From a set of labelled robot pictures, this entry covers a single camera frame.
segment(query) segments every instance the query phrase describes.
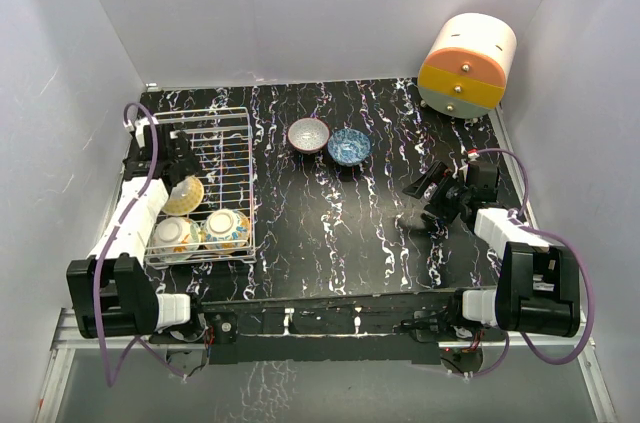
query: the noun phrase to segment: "bowl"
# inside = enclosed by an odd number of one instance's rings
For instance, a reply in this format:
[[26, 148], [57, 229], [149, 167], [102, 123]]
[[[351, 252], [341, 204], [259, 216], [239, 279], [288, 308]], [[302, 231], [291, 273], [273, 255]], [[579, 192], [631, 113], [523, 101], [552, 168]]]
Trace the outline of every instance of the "bowl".
[[301, 118], [287, 131], [289, 143], [300, 153], [316, 153], [329, 141], [331, 132], [327, 124], [317, 118]]
[[172, 216], [162, 220], [156, 226], [151, 244], [151, 253], [165, 263], [178, 263], [187, 260], [200, 246], [200, 227], [195, 221], [181, 216]]
[[195, 210], [204, 198], [204, 185], [195, 176], [188, 176], [171, 191], [162, 212], [169, 216], [184, 216]]
[[249, 243], [251, 223], [236, 210], [218, 210], [209, 215], [203, 225], [205, 247], [228, 255]]
[[355, 166], [371, 154], [371, 141], [361, 131], [345, 128], [331, 136], [328, 149], [339, 165]]

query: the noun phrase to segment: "black marble surface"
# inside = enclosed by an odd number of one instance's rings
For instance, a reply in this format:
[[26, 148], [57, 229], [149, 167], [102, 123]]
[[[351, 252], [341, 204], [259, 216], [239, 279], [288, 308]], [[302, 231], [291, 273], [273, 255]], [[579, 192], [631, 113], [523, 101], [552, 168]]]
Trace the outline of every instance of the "black marble surface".
[[[416, 291], [492, 285], [496, 254], [457, 220], [427, 231], [423, 203], [401, 190], [440, 159], [497, 146], [488, 117], [458, 120], [420, 108], [412, 79], [385, 79], [145, 93], [152, 111], [245, 106], [252, 116], [256, 180], [255, 265], [217, 263], [148, 269], [159, 292], [206, 301]], [[302, 155], [287, 128], [315, 116], [332, 130], [371, 138], [373, 155], [342, 168], [326, 150]], [[496, 161], [497, 156], [486, 156]], [[499, 201], [518, 203], [501, 163]]]

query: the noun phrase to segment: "wire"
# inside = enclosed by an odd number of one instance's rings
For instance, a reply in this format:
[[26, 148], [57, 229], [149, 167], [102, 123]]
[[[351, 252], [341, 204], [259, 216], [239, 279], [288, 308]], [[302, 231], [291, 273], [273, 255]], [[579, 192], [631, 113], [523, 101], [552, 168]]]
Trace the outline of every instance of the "wire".
[[194, 373], [195, 373], [196, 371], [198, 371], [198, 370], [202, 370], [205, 366], [207, 366], [207, 364], [206, 364], [206, 363], [203, 363], [203, 364], [201, 364], [200, 366], [196, 366], [193, 370], [191, 370], [191, 371], [189, 372], [189, 374], [187, 375], [187, 378], [191, 378], [191, 377], [194, 375]]
[[[482, 153], [492, 153], [492, 152], [506, 153], [507, 155], [513, 157], [516, 160], [516, 163], [518, 163], [518, 166], [520, 167], [520, 172], [522, 173], [522, 179], [524, 180], [524, 196], [522, 197], [522, 207], [518, 212], [518, 215], [521, 215], [524, 212], [525, 206], [527, 205], [527, 202], [529, 200], [529, 176], [527, 175], [527, 170], [524, 167], [524, 164], [522, 163], [520, 158], [518, 158], [514, 153], [512, 153], [509, 150], [504, 150], [502, 148], [487, 148], [484, 150], [478, 150], [477, 153], [482, 154]], [[545, 363], [549, 363], [550, 365], [566, 365], [567, 363], [570, 363], [573, 360], [575, 360], [578, 357], [578, 355], [582, 353], [582, 350], [584, 350], [585, 346], [587, 346], [587, 343], [589, 342], [589, 338], [591, 338], [591, 332], [593, 331], [593, 323], [595, 320], [595, 295], [593, 291], [593, 283], [591, 282], [591, 277], [589, 276], [589, 272], [587, 270], [587, 265], [582, 259], [582, 255], [580, 254], [580, 252], [578, 252], [578, 249], [575, 246], [573, 246], [571, 243], [569, 243], [566, 239], [564, 239], [562, 236], [556, 233], [552, 233], [550, 231], [543, 231], [543, 230], [531, 228], [529, 226], [524, 226], [522, 225], [522, 222], [516, 219], [515, 216], [512, 214], [509, 215], [509, 221], [514, 225], [518, 225], [520, 229], [526, 231], [527, 233], [531, 233], [533, 235], [541, 236], [543, 238], [555, 240], [563, 244], [571, 253], [573, 253], [574, 258], [576, 259], [576, 263], [578, 264], [578, 268], [580, 269], [580, 274], [582, 275], [582, 279], [584, 280], [584, 286], [586, 291], [587, 322], [585, 324], [582, 337], [578, 341], [578, 344], [576, 345], [576, 347], [566, 356], [563, 356], [561, 358], [551, 358], [545, 355], [544, 353], [542, 353], [538, 348], [536, 348], [536, 346], [531, 341], [531, 338], [529, 338], [529, 335], [527, 335], [526, 333], [521, 333], [522, 338], [524, 338], [524, 341], [527, 343], [527, 345], [529, 346], [533, 354], [536, 355], [538, 358], [540, 358], [542, 361], [544, 361]]]
[[105, 258], [107, 256], [109, 248], [111, 248], [111, 245], [116, 240], [116, 237], [118, 235], [118, 231], [120, 230], [120, 226], [124, 222], [125, 218], [129, 214], [129, 212], [131, 211], [133, 206], [136, 204], [136, 202], [144, 195], [144, 193], [149, 188], [149, 185], [151, 184], [151, 180], [153, 179], [153, 173], [155, 172], [155, 169], [156, 169], [156, 164], [158, 162], [158, 132], [157, 132], [157, 129], [156, 129], [156, 125], [155, 125], [155, 123], [153, 121], [153, 115], [151, 114], [151, 112], [145, 106], [141, 105], [140, 103], [127, 103], [125, 105], [125, 107], [124, 107], [124, 122], [125, 122], [125, 124], [129, 124], [130, 123], [129, 119], [128, 119], [128, 116], [127, 116], [127, 112], [129, 111], [129, 108], [131, 108], [132, 106], [135, 106], [140, 111], [142, 111], [142, 113], [144, 113], [144, 115], [149, 120], [149, 127], [151, 128], [151, 142], [152, 142], [152, 144], [151, 144], [151, 164], [149, 165], [149, 172], [147, 173], [147, 179], [144, 182], [144, 184], [142, 185], [142, 188], [140, 189], [140, 191], [138, 192], [138, 195], [136, 197], [132, 198], [131, 201], [129, 202], [129, 204], [125, 207], [124, 211], [122, 212], [122, 214], [118, 218], [117, 224], [114, 226], [113, 230], [111, 231], [111, 234], [107, 238], [107, 241], [106, 241], [104, 247], [102, 248], [102, 251], [100, 252], [100, 255], [98, 257], [98, 262], [96, 263], [95, 274], [94, 274], [94, 277], [93, 277], [93, 309], [94, 309], [94, 316], [95, 316], [95, 320], [96, 320], [96, 332], [98, 333], [98, 343], [100, 345], [100, 354], [102, 356], [102, 364], [104, 366], [104, 376], [105, 376], [105, 380], [107, 382], [107, 386], [109, 388], [111, 388], [115, 384], [116, 379], [118, 378], [118, 374], [120, 373], [120, 369], [122, 368], [122, 364], [124, 363], [125, 358], [129, 354], [129, 351], [131, 350], [133, 345], [136, 344], [136, 343], [142, 345], [147, 351], [149, 351], [149, 353], [151, 353], [151, 355], [156, 360], [158, 360], [165, 367], [167, 367], [169, 369], [169, 371], [171, 371], [173, 374], [175, 374], [177, 376], [180, 376], [181, 378], [185, 377], [185, 374], [182, 371], [178, 370], [177, 368], [175, 368], [175, 367], [171, 366], [169, 363], [167, 363], [167, 361], [162, 356], [158, 355], [155, 351], [153, 351], [153, 349], [149, 346], [149, 344], [146, 341], [144, 341], [142, 338], [140, 338], [139, 336], [135, 336], [129, 342], [129, 344], [126, 346], [126, 348], [122, 351], [122, 353], [120, 354], [120, 357], [118, 359], [118, 363], [116, 365], [116, 369], [115, 369], [115, 371], [113, 373], [111, 373], [111, 365], [109, 363], [109, 354], [108, 354], [108, 351], [107, 351], [107, 341], [106, 341], [106, 336], [105, 336], [105, 332], [104, 332], [104, 322], [102, 321], [102, 304], [100, 302], [100, 277], [102, 275], [102, 267], [104, 266], [104, 260], [105, 260]]
[[441, 357], [440, 357], [440, 359], [441, 359], [442, 361], [446, 361], [447, 363], [449, 363], [449, 364], [450, 364], [451, 366], [453, 366], [456, 370], [458, 370], [461, 374], [464, 374], [464, 371], [462, 371], [462, 370], [460, 369], [460, 367], [459, 367], [458, 365], [456, 365], [456, 364], [455, 364], [453, 361], [451, 361], [450, 359], [448, 359], [448, 358], [444, 358], [443, 356], [441, 356]]
[[[461, 371], [460, 373], [451, 373], [452, 375], [455, 376], [460, 376], [462, 378], [468, 378], [469, 376], [471, 377], [478, 377], [478, 376], [486, 376], [489, 373], [491, 373], [492, 371], [496, 370], [504, 361], [504, 359], [507, 357], [507, 353], [509, 352], [509, 345], [510, 345], [510, 338], [509, 338], [509, 333], [505, 333], [505, 340], [504, 340], [504, 349], [502, 350], [502, 353], [500, 354], [500, 356], [498, 357], [498, 359], [487, 369], [485, 370], [480, 370], [477, 373], [473, 373], [473, 372], [468, 372], [467, 374], [465, 374], [463, 371]], [[431, 371], [431, 372], [438, 372], [438, 373], [442, 373], [445, 374], [441, 371], [438, 370], [432, 370], [430, 368], [423, 368], [421, 366], [418, 365], [411, 365], [412, 368], [415, 368], [416, 370], [421, 370], [421, 371]]]

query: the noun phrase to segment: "white wall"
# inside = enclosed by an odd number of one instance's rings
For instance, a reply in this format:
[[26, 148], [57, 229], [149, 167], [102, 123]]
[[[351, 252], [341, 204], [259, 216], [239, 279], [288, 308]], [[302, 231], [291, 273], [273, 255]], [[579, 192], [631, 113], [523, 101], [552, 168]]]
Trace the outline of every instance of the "white wall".
[[588, 261], [596, 352], [622, 422], [640, 414], [639, 28], [638, 0], [544, 0], [503, 101], [541, 227]]
[[541, 0], [101, 0], [145, 82], [243, 85], [416, 75], [447, 18], [522, 34]]
[[115, 186], [142, 82], [98, 0], [0, 0], [0, 420], [29, 421]]

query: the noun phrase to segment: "dish rack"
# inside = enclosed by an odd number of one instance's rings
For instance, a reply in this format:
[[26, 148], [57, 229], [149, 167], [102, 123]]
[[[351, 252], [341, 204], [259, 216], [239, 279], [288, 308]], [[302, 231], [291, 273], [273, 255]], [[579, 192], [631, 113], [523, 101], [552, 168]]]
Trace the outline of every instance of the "dish rack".
[[[148, 246], [145, 262], [155, 268], [194, 265], [222, 261], [256, 262], [254, 234], [253, 135], [246, 108], [216, 108], [156, 113], [159, 125], [172, 124], [191, 141], [200, 159], [202, 171], [195, 175], [204, 186], [204, 198], [195, 211], [185, 215], [199, 225], [219, 209], [242, 212], [251, 223], [249, 241], [231, 254], [210, 250], [202, 244], [193, 251], [181, 251], [184, 261], [170, 261], [163, 256], [175, 255], [180, 245]], [[156, 226], [169, 218], [160, 213]]]

